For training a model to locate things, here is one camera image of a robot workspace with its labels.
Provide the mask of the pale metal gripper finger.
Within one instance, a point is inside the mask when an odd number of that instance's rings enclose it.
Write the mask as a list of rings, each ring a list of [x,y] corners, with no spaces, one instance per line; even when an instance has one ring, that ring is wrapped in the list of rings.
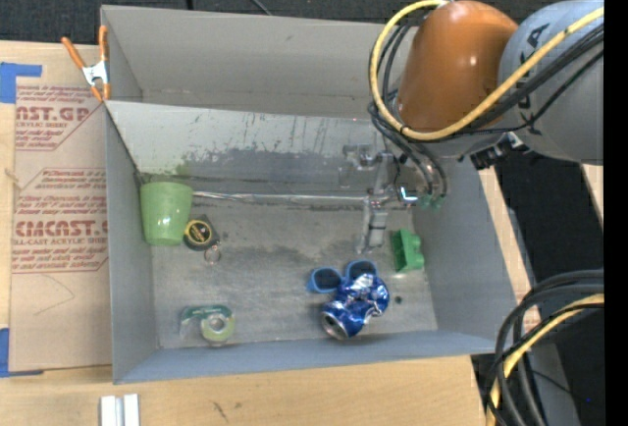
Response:
[[[364,203],[359,252],[381,247],[385,241],[389,212],[378,201]]]
[[[339,184],[342,187],[368,183],[375,177],[381,163],[379,150],[371,144],[346,144],[342,148],[343,162],[339,167]]]

